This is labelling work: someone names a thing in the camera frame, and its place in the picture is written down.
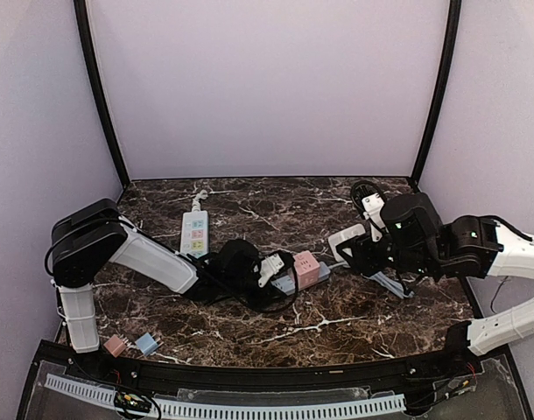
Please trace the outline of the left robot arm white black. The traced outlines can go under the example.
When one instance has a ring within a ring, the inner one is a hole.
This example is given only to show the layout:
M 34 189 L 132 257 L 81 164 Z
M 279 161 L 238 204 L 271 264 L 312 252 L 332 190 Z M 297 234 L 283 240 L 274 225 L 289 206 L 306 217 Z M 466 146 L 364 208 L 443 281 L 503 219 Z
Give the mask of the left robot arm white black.
M 93 282 L 102 267 L 114 263 L 202 303 L 233 298 L 259 313 L 285 310 L 285 294 L 273 279 L 293 270 L 293 256 L 283 250 L 263 255 L 244 239 L 208 247 L 208 214 L 198 206 L 182 216 L 178 249 L 136 227 L 111 199 L 101 199 L 59 220 L 44 265 L 60 298 L 73 350 L 99 349 Z

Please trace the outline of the pink cube socket adapter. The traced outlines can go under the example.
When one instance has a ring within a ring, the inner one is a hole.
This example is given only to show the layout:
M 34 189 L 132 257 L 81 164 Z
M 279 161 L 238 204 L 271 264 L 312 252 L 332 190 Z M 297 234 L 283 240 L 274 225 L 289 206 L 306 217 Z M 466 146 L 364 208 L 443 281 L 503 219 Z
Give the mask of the pink cube socket adapter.
M 297 253 L 294 257 L 294 268 L 298 275 L 299 290 L 309 288 L 320 280 L 320 263 L 308 250 Z

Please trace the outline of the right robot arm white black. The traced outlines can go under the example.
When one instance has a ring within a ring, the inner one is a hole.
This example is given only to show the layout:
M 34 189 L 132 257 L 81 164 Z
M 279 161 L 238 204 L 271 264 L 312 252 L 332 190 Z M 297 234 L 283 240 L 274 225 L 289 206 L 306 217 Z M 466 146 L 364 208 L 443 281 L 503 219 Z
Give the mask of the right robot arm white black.
M 351 270 L 374 277 L 385 269 L 442 277 L 534 279 L 534 235 L 495 215 L 464 215 L 443 223 L 423 192 L 363 198 L 371 230 L 345 229 L 332 238 L 334 254 Z M 534 334 L 534 297 L 487 318 L 450 327 L 446 348 L 477 356 Z

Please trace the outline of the white cube socket adapter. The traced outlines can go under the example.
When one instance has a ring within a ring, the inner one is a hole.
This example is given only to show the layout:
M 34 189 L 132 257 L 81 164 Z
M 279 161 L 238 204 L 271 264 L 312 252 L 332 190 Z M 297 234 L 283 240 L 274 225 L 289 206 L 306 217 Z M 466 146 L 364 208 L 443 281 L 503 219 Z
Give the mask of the white cube socket adapter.
M 344 262 L 344 259 L 339 255 L 336 249 L 338 245 L 356 236 L 364 235 L 365 233 L 366 233 L 366 229 L 362 224 L 355 224 L 351 227 L 342 229 L 341 231 L 337 233 L 331 234 L 327 238 L 327 242 L 334 256 L 334 260 L 337 263 Z

